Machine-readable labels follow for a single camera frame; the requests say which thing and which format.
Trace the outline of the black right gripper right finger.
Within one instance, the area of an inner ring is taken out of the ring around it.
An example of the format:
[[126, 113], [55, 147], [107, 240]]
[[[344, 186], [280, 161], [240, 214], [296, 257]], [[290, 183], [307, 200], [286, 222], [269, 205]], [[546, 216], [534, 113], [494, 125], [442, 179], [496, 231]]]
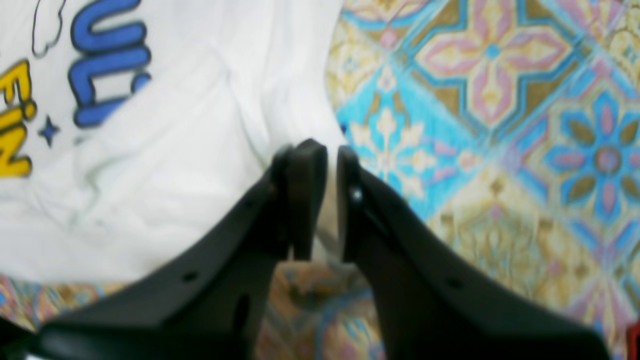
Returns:
[[597, 333], [491, 280], [434, 235], [409, 205], [337, 155], [342, 259], [369, 282], [389, 360], [608, 360]]

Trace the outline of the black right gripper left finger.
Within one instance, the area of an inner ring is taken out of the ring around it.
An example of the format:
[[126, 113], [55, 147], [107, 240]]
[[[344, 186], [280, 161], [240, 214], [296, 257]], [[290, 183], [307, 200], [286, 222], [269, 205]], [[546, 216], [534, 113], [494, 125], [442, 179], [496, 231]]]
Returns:
[[328, 151], [285, 146], [262, 178], [198, 243], [112, 296], [48, 322], [41, 360], [248, 360], [275, 267], [307, 261], [325, 193]]

